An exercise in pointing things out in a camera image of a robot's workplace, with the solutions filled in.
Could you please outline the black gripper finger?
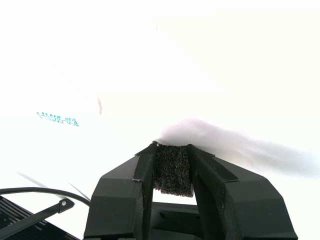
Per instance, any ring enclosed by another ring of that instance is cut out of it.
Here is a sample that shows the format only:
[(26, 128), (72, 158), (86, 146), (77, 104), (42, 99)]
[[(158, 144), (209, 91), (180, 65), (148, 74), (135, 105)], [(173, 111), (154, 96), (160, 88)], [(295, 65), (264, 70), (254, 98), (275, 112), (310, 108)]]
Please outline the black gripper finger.
[(92, 194), (85, 240), (147, 240), (150, 236), (157, 145), (104, 174)]
[(187, 145), (206, 240), (296, 240), (285, 201), (270, 181)]

